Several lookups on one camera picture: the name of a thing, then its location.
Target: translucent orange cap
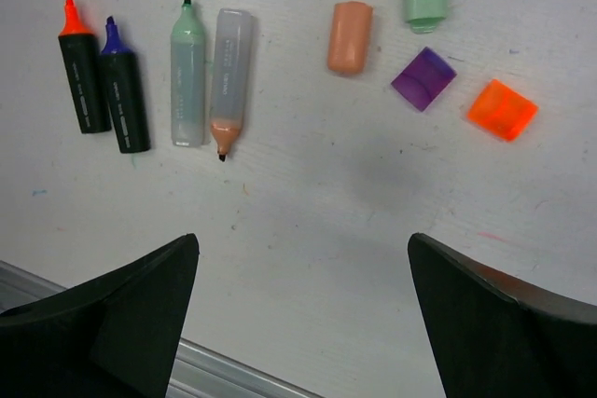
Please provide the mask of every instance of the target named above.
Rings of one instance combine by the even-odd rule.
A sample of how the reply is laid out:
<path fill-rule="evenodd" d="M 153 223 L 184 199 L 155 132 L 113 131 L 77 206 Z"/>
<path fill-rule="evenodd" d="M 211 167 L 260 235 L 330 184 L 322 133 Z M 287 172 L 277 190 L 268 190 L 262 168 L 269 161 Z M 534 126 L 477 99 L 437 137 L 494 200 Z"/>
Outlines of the translucent orange cap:
<path fill-rule="evenodd" d="M 468 111 L 468 119 L 492 134 L 512 142 L 539 108 L 497 79 L 487 85 Z"/>
<path fill-rule="evenodd" d="M 66 0 L 64 2 L 64 15 L 66 16 L 66 24 L 59 36 L 68 34 L 93 34 L 78 17 L 78 11 L 73 0 Z"/>

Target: marker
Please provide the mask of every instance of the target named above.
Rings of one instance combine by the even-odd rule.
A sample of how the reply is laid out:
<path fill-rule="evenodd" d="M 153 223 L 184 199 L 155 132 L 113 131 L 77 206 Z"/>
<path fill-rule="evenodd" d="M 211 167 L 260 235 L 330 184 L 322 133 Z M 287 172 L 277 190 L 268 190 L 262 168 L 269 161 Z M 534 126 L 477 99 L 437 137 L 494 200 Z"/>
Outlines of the marker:
<path fill-rule="evenodd" d="M 238 9 L 222 8 L 217 15 L 210 121 L 221 161 L 243 129 L 252 22 L 250 13 Z"/>
<path fill-rule="evenodd" d="M 201 146 L 205 135 L 205 32 L 190 0 L 170 36 L 172 142 Z"/>
<path fill-rule="evenodd" d="M 58 35 L 58 42 L 78 126 L 83 134 L 105 132 L 110 130 L 110 115 L 98 72 L 97 38 L 78 17 L 73 0 L 66 0 L 64 14 L 66 24 Z"/>
<path fill-rule="evenodd" d="M 106 20 L 105 33 L 100 70 L 118 147 L 121 153 L 141 153 L 150 143 L 137 57 L 120 41 L 112 16 Z"/>

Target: white surface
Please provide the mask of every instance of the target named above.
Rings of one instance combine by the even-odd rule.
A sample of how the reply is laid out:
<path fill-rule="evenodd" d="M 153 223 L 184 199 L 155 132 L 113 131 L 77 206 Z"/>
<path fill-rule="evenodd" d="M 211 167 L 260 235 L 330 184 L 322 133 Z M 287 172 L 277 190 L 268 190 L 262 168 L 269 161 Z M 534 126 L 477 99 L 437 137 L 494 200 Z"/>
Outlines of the white surface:
<path fill-rule="evenodd" d="M 410 277 L 413 232 L 597 303 L 597 0 L 451 0 L 425 36 L 402 22 L 402 0 L 362 0 L 375 30 L 355 78 L 325 68 L 346 0 L 194 0 L 210 41 L 221 7 L 258 18 L 246 132 L 225 164 L 213 143 L 170 142 L 182 0 L 77 1 L 101 41 L 113 14 L 138 48 L 155 149 L 132 160 L 113 133 L 79 134 L 56 39 L 63 0 L 0 0 L 9 263 L 70 286 L 195 232 L 184 336 L 330 398 L 443 395 Z M 387 86 L 425 45 L 462 61 L 419 114 Z M 463 120 L 492 76 L 541 108 L 514 144 Z"/>

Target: orange cap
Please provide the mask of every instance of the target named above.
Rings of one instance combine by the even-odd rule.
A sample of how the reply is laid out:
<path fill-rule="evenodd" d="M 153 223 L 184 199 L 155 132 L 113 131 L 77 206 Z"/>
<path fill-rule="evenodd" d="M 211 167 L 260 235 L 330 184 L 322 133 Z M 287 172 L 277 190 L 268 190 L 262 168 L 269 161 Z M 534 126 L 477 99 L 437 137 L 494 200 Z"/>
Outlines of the orange cap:
<path fill-rule="evenodd" d="M 497 79 L 492 80 L 468 111 L 468 119 L 492 134 L 512 142 L 539 108 Z"/>
<path fill-rule="evenodd" d="M 64 3 L 64 14 L 66 15 L 66 24 L 59 36 L 65 36 L 67 34 L 93 34 L 93 32 L 87 28 L 78 17 L 78 11 L 76 10 L 75 2 L 73 2 L 73 0 L 66 0 Z"/>
<path fill-rule="evenodd" d="M 327 50 L 329 70 L 360 74 L 365 68 L 373 7 L 363 2 L 344 2 L 334 7 Z"/>

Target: purple cap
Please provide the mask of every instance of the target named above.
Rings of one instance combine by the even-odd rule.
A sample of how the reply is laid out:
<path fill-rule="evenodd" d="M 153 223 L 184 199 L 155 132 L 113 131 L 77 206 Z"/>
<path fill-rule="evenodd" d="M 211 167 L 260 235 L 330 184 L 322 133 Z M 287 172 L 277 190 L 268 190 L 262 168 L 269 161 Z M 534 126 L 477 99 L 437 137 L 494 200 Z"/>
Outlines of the purple cap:
<path fill-rule="evenodd" d="M 392 81 L 392 87 L 422 112 L 455 77 L 454 69 L 425 47 Z"/>

